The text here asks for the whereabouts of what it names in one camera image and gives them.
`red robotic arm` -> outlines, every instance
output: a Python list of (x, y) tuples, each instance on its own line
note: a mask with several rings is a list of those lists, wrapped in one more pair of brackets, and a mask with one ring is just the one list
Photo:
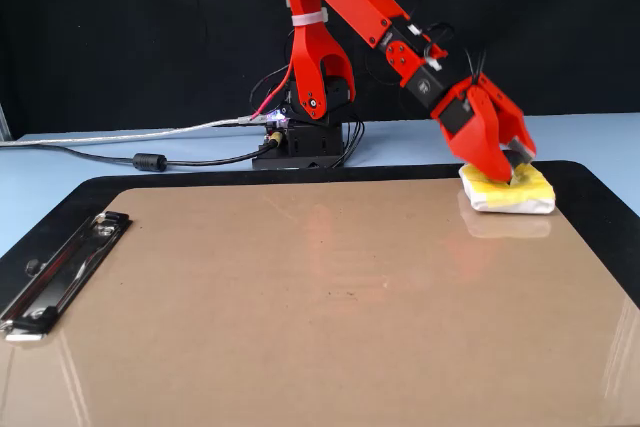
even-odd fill
[[(327, 112), (325, 79), (347, 82), (355, 98), (351, 64), (326, 30), (322, 0), (288, 0), (295, 37), (291, 62), (300, 105), (312, 119)], [(482, 170), (489, 178), (509, 181), (512, 164), (501, 145), (517, 152), (519, 161), (535, 156), (535, 145), (520, 109), (484, 74), (448, 78), (447, 52), (411, 23), (395, 0), (324, 0), (387, 62), (408, 89), (440, 123), (451, 151)]]

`black backdrop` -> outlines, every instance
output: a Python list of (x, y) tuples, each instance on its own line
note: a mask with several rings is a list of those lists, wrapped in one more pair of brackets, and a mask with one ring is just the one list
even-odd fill
[[(640, 105), (638, 3), (423, 0), (416, 20), (486, 47), (485, 71), (527, 114), (628, 112)], [(422, 117), (364, 72), (367, 47), (335, 14), (329, 29), (354, 64), (362, 117)], [(284, 0), (0, 0), (0, 102), (17, 135), (234, 117), (285, 63), (289, 30)]]

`metal clip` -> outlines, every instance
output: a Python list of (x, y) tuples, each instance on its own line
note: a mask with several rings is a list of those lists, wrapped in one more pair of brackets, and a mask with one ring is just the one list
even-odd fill
[(130, 224), (117, 212), (87, 219), (0, 315), (6, 340), (47, 335)]

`red wire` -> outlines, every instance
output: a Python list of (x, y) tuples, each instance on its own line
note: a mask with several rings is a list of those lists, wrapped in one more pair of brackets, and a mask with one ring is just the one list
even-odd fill
[(278, 87), (276, 87), (273, 92), (271, 92), (269, 95), (267, 95), (267, 97), (262, 101), (262, 103), (260, 104), (260, 107), (258, 107), (258, 110), (256, 110), (253, 115), (251, 116), (251, 120), (255, 119), (257, 116), (259, 116), (262, 111), (264, 110), (264, 108), (269, 105), (269, 102), (271, 102), (271, 100), (273, 99), (273, 97), (282, 90), (282, 88), (286, 85), (287, 81), (289, 80), (289, 76), (291, 75), (291, 68), (293, 67), (293, 62), (291, 60), (289, 60), (289, 67), (287, 68), (287, 73), (284, 74), (284, 78), (282, 79), (282, 82), (280, 82), (280, 84), (278, 85)]

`sponge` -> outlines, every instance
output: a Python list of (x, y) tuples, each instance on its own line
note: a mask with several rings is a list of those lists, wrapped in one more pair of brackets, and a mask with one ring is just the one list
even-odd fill
[(488, 179), (471, 164), (460, 169), (460, 178), (471, 207), (480, 212), (549, 214), (556, 206), (553, 187), (531, 164), (516, 167), (510, 184)]

